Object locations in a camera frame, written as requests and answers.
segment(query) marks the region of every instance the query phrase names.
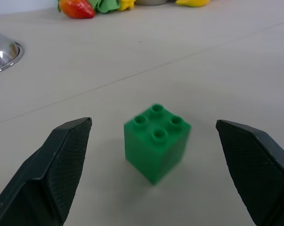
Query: green lego brick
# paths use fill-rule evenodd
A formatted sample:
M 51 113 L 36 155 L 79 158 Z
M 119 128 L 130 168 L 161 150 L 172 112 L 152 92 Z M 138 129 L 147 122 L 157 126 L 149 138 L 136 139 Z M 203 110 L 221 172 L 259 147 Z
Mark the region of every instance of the green lego brick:
M 153 105 L 124 125 L 125 157 L 156 184 L 182 158 L 191 126 L 162 105 Z

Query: toy fruit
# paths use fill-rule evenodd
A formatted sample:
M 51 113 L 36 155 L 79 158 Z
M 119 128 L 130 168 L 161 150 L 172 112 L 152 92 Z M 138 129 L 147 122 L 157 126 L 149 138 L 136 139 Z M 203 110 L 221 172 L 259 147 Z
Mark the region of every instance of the toy fruit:
M 58 4 L 66 15 L 72 18 L 93 18 L 95 11 L 87 0 L 60 0 Z
M 182 6 L 201 7 L 207 5 L 209 2 L 210 0 L 177 0 L 175 3 Z
M 132 9 L 134 8 L 134 2 L 136 0 L 120 0 L 120 8 L 119 11 L 123 11 L 126 9 Z

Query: yellow toy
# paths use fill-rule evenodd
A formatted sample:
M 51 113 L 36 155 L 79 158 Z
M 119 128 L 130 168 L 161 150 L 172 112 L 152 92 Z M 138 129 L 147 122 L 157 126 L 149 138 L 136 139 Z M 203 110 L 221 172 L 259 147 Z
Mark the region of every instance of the yellow toy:
M 210 0 L 176 0 L 177 5 L 189 6 L 189 7 L 201 7 L 205 6 Z
M 120 0 L 120 8 L 119 11 L 123 11 L 126 9 L 132 9 L 134 8 L 134 2 L 136 0 Z

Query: lego stud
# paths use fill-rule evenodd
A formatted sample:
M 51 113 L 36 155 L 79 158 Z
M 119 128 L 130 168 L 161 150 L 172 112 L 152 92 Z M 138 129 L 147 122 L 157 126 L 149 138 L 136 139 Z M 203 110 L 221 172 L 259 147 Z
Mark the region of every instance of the lego stud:
M 156 128 L 151 134 L 151 139 L 158 144 L 164 143 L 168 139 L 168 133 L 163 128 Z
M 181 130 L 183 124 L 184 124 L 184 120 L 181 117 L 178 117 L 178 116 L 171 117 L 171 119 L 169 121 L 169 127 L 172 130 Z
M 148 124 L 148 118 L 145 115 L 138 115 L 134 118 L 134 127 L 137 129 L 144 129 Z
M 162 105 L 155 104 L 150 108 L 150 116 L 153 118 L 157 118 L 162 116 L 165 108 Z

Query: table surface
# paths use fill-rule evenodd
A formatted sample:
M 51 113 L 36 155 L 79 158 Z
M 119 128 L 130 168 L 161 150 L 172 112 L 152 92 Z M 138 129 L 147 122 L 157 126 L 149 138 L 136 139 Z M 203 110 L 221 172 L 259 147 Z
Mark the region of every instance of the table surface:
M 92 117 L 65 226 L 254 225 L 227 169 L 217 119 L 284 149 L 284 0 L 136 7 L 72 20 L 0 16 L 24 57 L 0 73 L 0 193 L 56 126 Z M 151 186 L 124 159 L 123 124 L 161 103 L 193 126 L 183 161 Z

